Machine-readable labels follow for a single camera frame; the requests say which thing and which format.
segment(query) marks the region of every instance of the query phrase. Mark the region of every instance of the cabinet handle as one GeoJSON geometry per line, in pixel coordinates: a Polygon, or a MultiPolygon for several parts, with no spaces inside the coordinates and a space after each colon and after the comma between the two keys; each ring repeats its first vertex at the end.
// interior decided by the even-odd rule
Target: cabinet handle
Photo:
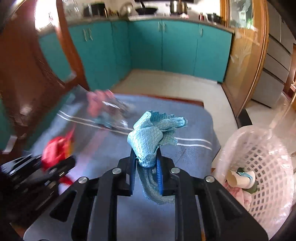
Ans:
{"type": "Polygon", "coordinates": [[[92,36],[91,36],[91,29],[89,28],[89,38],[93,41],[92,36]]]}
{"type": "Polygon", "coordinates": [[[83,29],[83,34],[84,34],[84,39],[85,39],[85,41],[87,42],[87,38],[86,38],[86,32],[85,32],[85,30],[83,29]]]}

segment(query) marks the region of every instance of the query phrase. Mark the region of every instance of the white plastic basket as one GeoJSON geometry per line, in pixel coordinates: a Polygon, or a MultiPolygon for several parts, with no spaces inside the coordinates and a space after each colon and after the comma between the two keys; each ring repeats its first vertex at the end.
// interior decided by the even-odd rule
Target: white plastic basket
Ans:
{"type": "Polygon", "coordinates": [[[239,167],[256,174],[258,188],[252,194],[249,212],[271,239],[288,217],[292,206],[294,179],[291,158],[271,130],[244,126],[228,139],[214,176],[223,183],[227,170],[236,171],[239,167]]]}

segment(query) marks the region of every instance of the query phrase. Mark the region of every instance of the pink cloth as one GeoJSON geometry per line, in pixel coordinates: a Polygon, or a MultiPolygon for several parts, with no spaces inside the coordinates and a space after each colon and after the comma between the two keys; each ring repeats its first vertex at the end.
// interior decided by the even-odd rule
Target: pink cloth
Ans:
{"type": "Polygon", "coordinates": [[[89,102],[89,105],[87,107],[88,114],[93,118],[98,117],[103,108],[103,101],[106,101],[108,99],[114,99],[114,98],[115,96],[110,90],[106,90],[106,91],[96,90],[95,92],[88,92],[87,93],[87,100],[89,102]]]}
{"type": "Polygon", "coordinates": [[[223,184],[223,187],[226,188],[228,192],[247,210],[249,211],[251,201],[252,201],[252,195],[246,191],[243,191],[241,188],[233,188],[231,187],[228,182],[226,181],[223,184]]]}

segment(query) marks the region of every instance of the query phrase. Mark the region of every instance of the steel pot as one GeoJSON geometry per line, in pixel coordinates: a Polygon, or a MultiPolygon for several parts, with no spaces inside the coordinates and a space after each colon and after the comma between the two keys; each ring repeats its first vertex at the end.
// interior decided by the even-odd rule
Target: steel pot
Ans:
{"type": "Polygon", "coordinates": [[[170,1],[170,13],[177,15],[187,14],[187,3],[182,0],[170,1]]]}

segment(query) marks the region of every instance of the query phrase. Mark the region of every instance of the towel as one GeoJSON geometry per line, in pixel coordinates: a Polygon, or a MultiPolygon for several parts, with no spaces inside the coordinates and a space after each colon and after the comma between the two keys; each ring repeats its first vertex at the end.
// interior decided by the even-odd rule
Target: towel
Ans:
{"type": "Polygon", "coordinates": [[[138,173],[143,185],[144,195],[158,203],[173,203],[174,197],[159,194],[156,180],[156,152],[166,144],[177,145],[175,129],[184,127],[187,120],[175,115],[160,114],[158,111],[146,111],[134,124],[134,130],[128,135],[128,143],[138,158],[138,173]]]}

